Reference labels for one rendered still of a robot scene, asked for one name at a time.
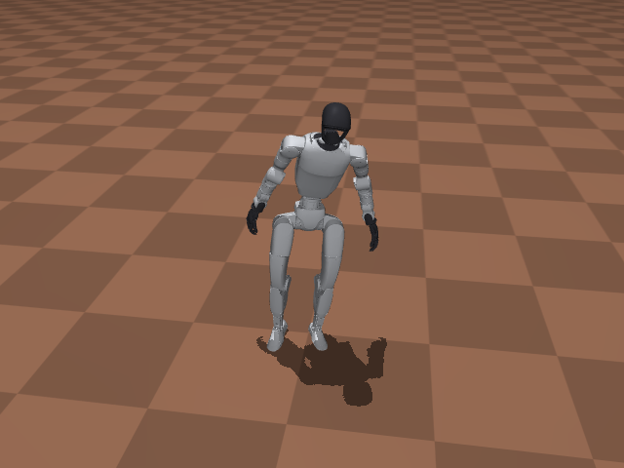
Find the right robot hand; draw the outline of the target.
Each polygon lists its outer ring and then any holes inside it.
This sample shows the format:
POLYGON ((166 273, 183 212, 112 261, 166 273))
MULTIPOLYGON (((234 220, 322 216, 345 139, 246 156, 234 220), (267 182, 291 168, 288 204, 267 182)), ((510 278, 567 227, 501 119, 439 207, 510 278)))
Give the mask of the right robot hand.
POLYGON ((265 207, 264 203, 259 203, 257 207, 255 207, 254 203, 252 203, 252 208, 249 210, 249 213, 247 216, 247 225, 248 225, 248 229, 253 235, 256 235, 257 233, 256 220, 258 218, 258 214, 263 212, 264 207, 265 207))

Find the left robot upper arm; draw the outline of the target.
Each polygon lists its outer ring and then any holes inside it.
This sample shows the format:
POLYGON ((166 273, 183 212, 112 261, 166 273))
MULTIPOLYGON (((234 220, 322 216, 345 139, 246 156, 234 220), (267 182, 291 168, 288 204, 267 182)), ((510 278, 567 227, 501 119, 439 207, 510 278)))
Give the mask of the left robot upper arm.
POLYGON ((370 189, 368 181, 368 155, 363 145, 350 144, 350 165, 353 167, 356 175, 356 177, 353 178, 356 190, 370 189))

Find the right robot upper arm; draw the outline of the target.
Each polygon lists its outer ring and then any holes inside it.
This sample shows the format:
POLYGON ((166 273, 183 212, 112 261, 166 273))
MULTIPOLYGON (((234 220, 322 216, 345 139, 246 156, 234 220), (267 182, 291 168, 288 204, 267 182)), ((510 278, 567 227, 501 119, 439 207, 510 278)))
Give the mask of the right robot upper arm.
POLYGON ((268 181, 281 184, 286 173, 284 169, 289 165, 292 158, 296 158, 304 148, 305 137, 285 136, 281 142, 280 149, 274 159, 274 165, 268 177, 268 181))

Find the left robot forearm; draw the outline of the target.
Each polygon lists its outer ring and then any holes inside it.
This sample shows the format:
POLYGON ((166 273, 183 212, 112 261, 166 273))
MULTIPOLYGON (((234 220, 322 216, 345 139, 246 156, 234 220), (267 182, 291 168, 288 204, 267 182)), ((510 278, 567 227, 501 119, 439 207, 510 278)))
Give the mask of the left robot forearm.
POLYGON ((374 210, 373 210, 374 205, 373 205, 373 198, 372 198, 371 179, 369 176, 368 176, 368 181, 369 181, 370 189, 358 191, 358 195, 360 197, 361 209, 363 211, 363 214, 362 214, 363 221, 365 221, 364 219, 365 214, 370 214, 372 216, 372 219, 374 219, 374 215, 375 215, 374 210))

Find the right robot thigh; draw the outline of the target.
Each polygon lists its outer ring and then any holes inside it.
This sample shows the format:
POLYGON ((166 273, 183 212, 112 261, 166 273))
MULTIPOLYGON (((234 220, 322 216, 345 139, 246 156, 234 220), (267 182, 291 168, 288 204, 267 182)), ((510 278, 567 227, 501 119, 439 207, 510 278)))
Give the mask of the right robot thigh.
POLYGON ((279 289, 280 293, 288 292, 292 277, 287 275, 289 257, 293 245, 295 228, 294 212, 278 214, 272 223, 272 237, 269 252, 271 288, 279 289))

